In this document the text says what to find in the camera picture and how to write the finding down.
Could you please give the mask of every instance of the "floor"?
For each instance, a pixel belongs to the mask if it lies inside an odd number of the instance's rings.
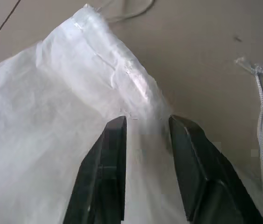
[[[0,61],[44,39],[86,2],[20,0],[0,30]],[[88,3],[98,7],[102,0]],[[0,27],[16,4],[0,0]],[[263,1],[156,0],[147,13],[110,26],[156,79],[175,113],[199,123],[260,187],[259,96],[254,77],[234,60],[246,56],[263,63]]]

